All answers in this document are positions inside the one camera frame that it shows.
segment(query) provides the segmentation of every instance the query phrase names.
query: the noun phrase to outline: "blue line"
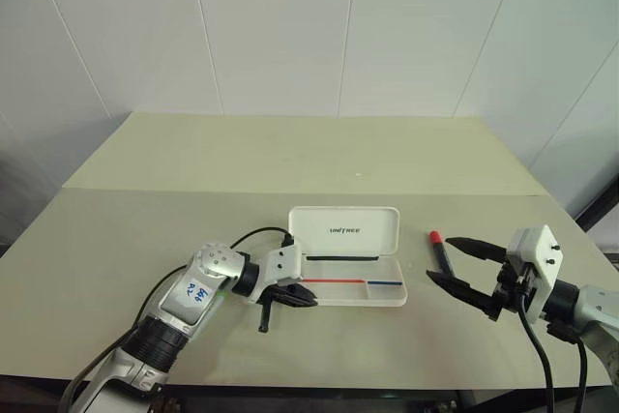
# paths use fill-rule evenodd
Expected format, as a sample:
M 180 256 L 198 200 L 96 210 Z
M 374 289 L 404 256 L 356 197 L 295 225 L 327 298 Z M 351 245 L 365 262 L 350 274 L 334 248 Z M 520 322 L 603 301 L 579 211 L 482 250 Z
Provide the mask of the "blue line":
M 396 280 L 369 280 L 368 284 L 402 285 L 401 282 L 398 282 Z

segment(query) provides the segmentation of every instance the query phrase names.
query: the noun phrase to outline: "red line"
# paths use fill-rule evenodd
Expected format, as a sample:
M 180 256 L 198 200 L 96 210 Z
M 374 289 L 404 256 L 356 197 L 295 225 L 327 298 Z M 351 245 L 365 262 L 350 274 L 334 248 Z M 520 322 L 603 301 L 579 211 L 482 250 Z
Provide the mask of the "red line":
M 303 282 L 339 282 L 339 283 L 353 282 L 357 284 L 366 283 L 364 280 L 303 280 Z

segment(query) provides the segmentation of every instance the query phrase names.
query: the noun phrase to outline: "robotic arm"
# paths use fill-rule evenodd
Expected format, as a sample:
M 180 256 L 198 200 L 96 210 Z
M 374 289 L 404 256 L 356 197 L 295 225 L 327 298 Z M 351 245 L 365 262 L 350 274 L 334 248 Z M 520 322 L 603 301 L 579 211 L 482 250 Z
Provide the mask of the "robotic arm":
M 464 280 L 427 271 L 436 284 L 494 321 L 502 309 L 517 311 L 524 298 L 530 324 L 541 318 L 553 336 L 571 343 L 581 339 L 604 363 L 619 392 L 619 292 L 593 285 L 578 289 L 558 280 L 563 253 L 548 226 L 520 229 L 506 249 L 463 237 L 446 242 L 469 255 L 500 263 L 501 269 L 492 295 Z
M 145 412 L 181 349 L 206 326 L 231 290 L 262 305 L 259 331 L 268 331 L 272 302 L 291 307 L 316 305 L 298 284 L 301 251 L 290 244 L 266 256 L 262 266 L 222 244 L 206 244 L 164 295 L 144 312 L 136 329 L 114 349 L 71 406 L 71 413 Z M 59 411 L 63 411 L 63 402 Z

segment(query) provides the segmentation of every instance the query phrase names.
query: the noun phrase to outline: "black cable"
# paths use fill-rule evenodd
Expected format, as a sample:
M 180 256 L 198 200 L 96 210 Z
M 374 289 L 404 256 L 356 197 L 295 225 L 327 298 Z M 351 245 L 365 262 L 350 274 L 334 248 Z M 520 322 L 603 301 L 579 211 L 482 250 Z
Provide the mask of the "black cable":
M 112 350 L 116 347 L 119 347 L 123 344 L 126 338 L 128 338 L 133 331 L 135 331 L 136 326 L 131 326 L 131 328 L 123 334 L 120 338 L 115 340 L 108 348 L 106 348 L 103 352 L 101 352 L 97 357 L 88 364 L 86 368 L 79 372 L 79 374 L 74 377 L 74 379 L 69 383 L 62 397 L 60 398 L 60 402 L 58 403 L 58 413 L 69 413 L 69 409 L 71 408 L 71 404 L 74 401 L 75 390 L 77 390 L 77 386 L 81 383 L 81 381 L 86 377 L 86 375 L 92 371 L 96 365 L 98 365 L 103 358 L 105 358 Z
M 524 294 L 520 295 L 519 305 L 518 305 L 518 316 L 520 317 L 520 322 L 524 327 L 524 331 L 526 335 L 531 340 L 531 343 L 535 347 L 535 351 L 538 352 L 538 356 L 540 357 L 540 361 L 542 362 L 542 367 L 544 368 L 544 378 L 545 378 L 545 411 L 547 413 L 554 413 L 554 389 L 552 387 L 552 371 L 550 370 L 550 362 L 548 361 L 548 357 L 544 352 L 544 348 L 540 344 L 538 337 L 531 329 L 531 325 L 526 319 L 526 310 L 524 309 L 524 301 L 526 296 Z
M 578 378 L 578 396 L 576 397 L 574 413 L 580 413 L 584 403 L 584 396 L 587 393 L 587 351 L 584 349 L 584 343 L 580 338 L 576 341 L 576 345 L 578 345 L 578 355 L 580 357 L 580 377 Z
M 281 232 L 284 235 L 284 242 L 292 239 L 291 234 L 287 230 L 283 229 L 282 227 L 266 226 L 266 227 L 260 227 L 258 229 L 255 229 L 254 231 L 251 231 L 251 232 L 247 233 L 245 236 L 241 237 L 236 242 L 234 242 L 230 246 L 230 248 L 234 249 L 239 244 L 241 244 L 243 241 L 249 239 L 249 237 L 251 237 L 251 236 L 253 236 L 255 234 L 258 234 L 259 232 L 265 232 L 265 231 Z M 139 311 L 137 312 L 137 315 L 135 316 L 135 319 L 133 320 L 133 324 L 132 324 L 131 328 L 125 334 L 123 334 L 120 338 L 118 338 L 116 341 L 114 341 L 108 348 L 106 348 L 103 352 L 101 352 L 97 356 L 97 358 L 95 358 L 92 362 L 90 362 L 90 364 L 88 364 L 88 366 L 86 368 L 84 368 L 69 383 L 69 385 L 65 389 L 65 392 L 63 393 L 62 397 L 60 398 L 60 403 L 58 404 L 58 412 L 59 413 L 69 413 L 69 408 L 71 408 L 71 404 L 73 403 L 74 396 L 75 396 L 75 390 L 77 389 L 77 386 L 79 385 L 79 383 L 84 379 L 84 377 L 86 377 L 86 375 L 90 371 L 92 371 L 103 360 L 103 358 L 105 358 L 112 350 L 114 350 L 115 348 L 117 348 L 120 345 L 122 345 L 123 341 L 125 341 L 125 339 L 128 336 L 130 336 L 133 331 L 135 331 L 135 329 L 137 328 L 137 324 L 139 323 L 139 320 L 140 320 L 140 318 L 142 316 L 142 313 L 146 309 L 146 306 L 148 305 L 148 302 L 151 300 L 151 297 L 153 297 L 153 294 L 155 294 L 157 289 L 159 289 L 159 287 L 168 278 L 170 278 L 175 273 L 178 273 L 179 271 L 184 270 L 185 268 L 187 268 L 187 265 L 183 265 L 183 266 L 179 266 L 178 268 L 174 268 L 172 271 L 167 273 L 163 278 L 161 278 L 159 280 L 159 282 L 157 282 L 157 284 L 155 284 L 153 286 L 153 288 L 150 290 L 150 292 L 148 293 L 148 295 L 146 296 L 146 298 L 142 302 L 142 305 L 139 308 Z

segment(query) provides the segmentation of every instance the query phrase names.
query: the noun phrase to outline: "red marker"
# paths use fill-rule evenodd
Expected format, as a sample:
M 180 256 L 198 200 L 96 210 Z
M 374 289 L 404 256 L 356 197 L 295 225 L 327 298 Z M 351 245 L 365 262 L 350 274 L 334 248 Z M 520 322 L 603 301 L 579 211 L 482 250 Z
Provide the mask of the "red marker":
M 441 235 L 438 233 L 438 231 L 431 231 L 429 233 L 429 241 L 432 242 L 432 248 L 434 249 L 436 259 L 438 260 L 438 266 L 440 267 L 443 274 L 447 276 L 453 276 L 454 270 L 452 269 L 452 265 L 449 262 L 449 258 L 447 257 L 447 253 L 445 252 L 445 246 L 443 246 L 443 239 L 441 239 Z

